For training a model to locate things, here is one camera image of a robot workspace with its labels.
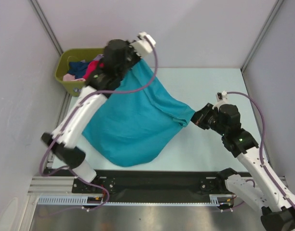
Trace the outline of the teal t shirt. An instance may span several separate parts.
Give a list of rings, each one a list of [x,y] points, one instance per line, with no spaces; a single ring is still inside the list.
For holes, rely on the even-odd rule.
[[[132,167],[154,160],[194,113],[155,78],[141,91],[112,94],[82,135],[111,163]]]

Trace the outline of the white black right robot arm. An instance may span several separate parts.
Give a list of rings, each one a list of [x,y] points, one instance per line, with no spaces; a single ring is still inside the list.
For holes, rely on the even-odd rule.
[[[258,143],[251,133],[241,127],[237,106],[223,104],[216,107],[208,103],[195,112],[191,121],[201,129],[212,129],[221,135],[224,147],[242,163],[256,183],[253,187],[236,171],[227,168],[218,173],[216,189],[239,196],[259,214],[265,230],[295,230],[295,195],[270,165],[260,159]]]

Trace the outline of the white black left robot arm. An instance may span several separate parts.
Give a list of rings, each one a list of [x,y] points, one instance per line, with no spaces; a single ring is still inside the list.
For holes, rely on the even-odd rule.
[[[41,137],[48,146],[47,151],[82,178],[83,187],[91,193],[99,189],[100,181],[85,159],[85,152],[76,146],[78,139],[95,112],[119,87],[127,71],[152,50],[144,39],[133,42],[114,39],[108,42],[103,57],[86,79],[71,111],[54,131],[45,132]]]

